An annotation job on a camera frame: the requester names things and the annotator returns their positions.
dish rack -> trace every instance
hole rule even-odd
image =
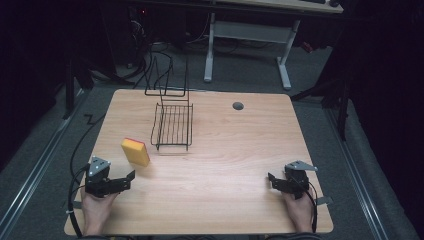
[[[159,96],[156,103],[155,120],[150,142],[159,150],[161,146],[185,146],[186,150],[192,144],[193,134],[193,104],[190,104],[188,58],[185,60],[185,72],[182,82],[171,81],[173,60],[170,58],[169,68],[159,74],[156,57],[152,62],[152,69],[156,69],[157,78],[150,85],[151,74],[147,79],[145,95]],[[180,87],[171,87],[170,84],[180,84]]]

black wire rack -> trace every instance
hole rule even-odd
[[[155,121],[150,142],[159,150],[161,146],[185,146],[186,150],[192,144],[193,104],[190,104],[188,91],[188,58],[185,62],[182,87],[171,87],[170,73],[173,73],[173,60],[170,58],[169,68],[159,74],[157,59],[153,60],[157,79],[152,86],[147,80],[145,94],[159,96],[160,103],[156,104]]]

yellow sponge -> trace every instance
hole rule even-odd
[[[124,141],[122,141],[121,146],[129,162],[147,167],[150,162],[150,158],[143,142],[125,138]]]

desk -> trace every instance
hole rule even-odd
[[[118,90],[93,149],[111,162],[110,178],[135,169],[131,190],[116,199],[105,234],[265,234],[293,232],[280,192],[267,173],[282,177],[295,160],[311,163],[290,98],[281,94],[190,92],[193,141],[185,147],[147,145],[147,167],[130,164],[123,138],[149,142],[159,97]],[[241,102],[243,110],[233,109]],[[322,196],[314,172],[310,181]],[[317,232],[330,232],[326,205]],[[80,226],[83,216],[76,209]],[[70,221],[67,234],[74,234]]]
[[[213,3],[223,2],[231,4],[244,4],[244,5],[255,5],[264,6],[271,8],[283,8],[298,11],[312,11],[320,13],[341,13],[343,8],[339,5],[338,7],[331,7],[329,1],[325,4],[310,3],[299,0],[214,0]],[[286,61],[293,45],[294,38],[296,37],[297,30],[299,28],[300,20],[295,20],[291,28],[264,26],[256,24],[245,24],[235,23],[226,21],[215,21],[215,14],[211,14],[211,23],[209,27],[209,46],[208,53],[206,55],[205,65],[205,82],[212,81],[213,72],[213,44],[215,37],[227,37],[236,39],[245,39],[253,41],[264,41],[273,43],[285,44],[284,51],[281,57],[277,58],[277,65],[280,71],[281,81],[283,87],[286,90],[291,89],[290,79],[287,74]]]

